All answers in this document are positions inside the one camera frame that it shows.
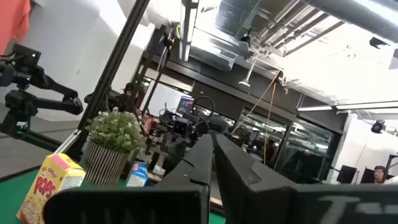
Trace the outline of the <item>long hanging light fixture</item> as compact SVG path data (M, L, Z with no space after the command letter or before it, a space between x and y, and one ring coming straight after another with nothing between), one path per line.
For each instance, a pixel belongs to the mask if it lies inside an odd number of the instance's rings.
M180 60L187 61L191 47L199 0L181 0L180 14Z

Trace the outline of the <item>hanging pendant lamp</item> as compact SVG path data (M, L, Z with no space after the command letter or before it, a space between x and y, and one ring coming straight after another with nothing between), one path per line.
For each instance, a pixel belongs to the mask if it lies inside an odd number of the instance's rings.
M256 61L257 61L257 57L254 57L253 59L251 59L249 61L250 62L249 70L248 70L248 72L246 74L246 77L242 81L239 82L240 85L250 86L249 78L250 78L250 76L252 74L254 66L256 65Z

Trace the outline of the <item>green plant in ribbed pot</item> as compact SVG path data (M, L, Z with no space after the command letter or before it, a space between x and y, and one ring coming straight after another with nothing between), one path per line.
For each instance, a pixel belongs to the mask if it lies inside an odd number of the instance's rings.
M144 147L144 137L136 116L129 112L99 112L89 120L88 144L80 161L85 182L97 186L116 184L130 153Z

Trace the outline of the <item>person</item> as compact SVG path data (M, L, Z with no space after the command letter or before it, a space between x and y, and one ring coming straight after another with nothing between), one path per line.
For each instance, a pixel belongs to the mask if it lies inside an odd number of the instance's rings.
M374 168L374 183L383 184L386 181L388 172L384 166L376 166Z
M130 112L132 113L132 106L135 106L134 112L140 116L142 112L139 110L139 105L143 101L144 90L139 88L137 93L133 95L134 84L127 83L124 87L123 94L120 94L116 97L115 107L118 108L120 112Z

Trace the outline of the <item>Corn Pops cereal box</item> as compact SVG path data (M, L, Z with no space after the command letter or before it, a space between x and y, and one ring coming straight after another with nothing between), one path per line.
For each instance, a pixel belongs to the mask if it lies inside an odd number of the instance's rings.
M85 176L85 170L66 154L48 155L16 217L22 224L44 224L43 209L47 200L59 191L79 187Z

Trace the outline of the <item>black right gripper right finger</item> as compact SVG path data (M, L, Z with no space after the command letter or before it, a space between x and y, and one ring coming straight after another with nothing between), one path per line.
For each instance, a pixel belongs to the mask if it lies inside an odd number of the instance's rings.
M398 224L398 185L296 184L215 135L228 224Z

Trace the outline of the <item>large grey ceiling duct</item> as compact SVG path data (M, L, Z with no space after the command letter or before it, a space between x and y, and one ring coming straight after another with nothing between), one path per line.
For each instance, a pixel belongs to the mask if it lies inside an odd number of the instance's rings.
M398 0L301 0L388 43L398 44Z

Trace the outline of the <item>black computer monitor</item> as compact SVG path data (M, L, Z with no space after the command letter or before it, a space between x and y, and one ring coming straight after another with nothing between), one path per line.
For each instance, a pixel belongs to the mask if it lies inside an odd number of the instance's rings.
M351 184L356 176L357 171L358 169L355 167L342 165L341 169L338 171L336 181L340 184Z
M374 170L365 168L360 183L361 184L373 184L374 183Z

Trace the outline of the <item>orange fabric panel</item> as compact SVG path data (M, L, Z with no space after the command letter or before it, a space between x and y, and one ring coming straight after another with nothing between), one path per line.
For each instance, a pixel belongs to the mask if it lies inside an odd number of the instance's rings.
M0 54L9 41L24 40L29 29L30 0L0 0Z

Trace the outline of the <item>Rice Krispies cereal box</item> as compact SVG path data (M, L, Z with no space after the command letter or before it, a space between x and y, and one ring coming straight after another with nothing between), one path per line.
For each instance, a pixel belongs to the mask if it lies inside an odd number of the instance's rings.
M127 187L144 187L148 180L147 165L145 163L134 163L126 179Z

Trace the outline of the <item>ceiling tube light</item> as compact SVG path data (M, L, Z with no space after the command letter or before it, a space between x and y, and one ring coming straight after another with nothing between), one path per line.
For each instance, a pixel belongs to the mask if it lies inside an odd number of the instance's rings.
M378 110L398 108L398 101L380 101L372 103L355 103L347 105L336 105L338 110Z
M297 111L328 111L332 109L332 106L309 106L297 108Z

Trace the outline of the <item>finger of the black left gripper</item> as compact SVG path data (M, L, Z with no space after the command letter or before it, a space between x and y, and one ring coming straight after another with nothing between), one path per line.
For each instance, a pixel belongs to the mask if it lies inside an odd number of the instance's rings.
M83 112L83 105L79 97L55 101L50 99L38 98L35 101L37 108L65 111L70 114L79 115Z
M78 93L75 90L57 83L44 73L40 75L40 88L56 91L57 93L61 93L65 98L78 97Z

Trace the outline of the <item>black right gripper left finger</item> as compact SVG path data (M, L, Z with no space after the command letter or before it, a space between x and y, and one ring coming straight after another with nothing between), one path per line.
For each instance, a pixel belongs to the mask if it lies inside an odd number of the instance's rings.
M213 140L203 135L150 187L75 187L44 207L45 224L208 224Z

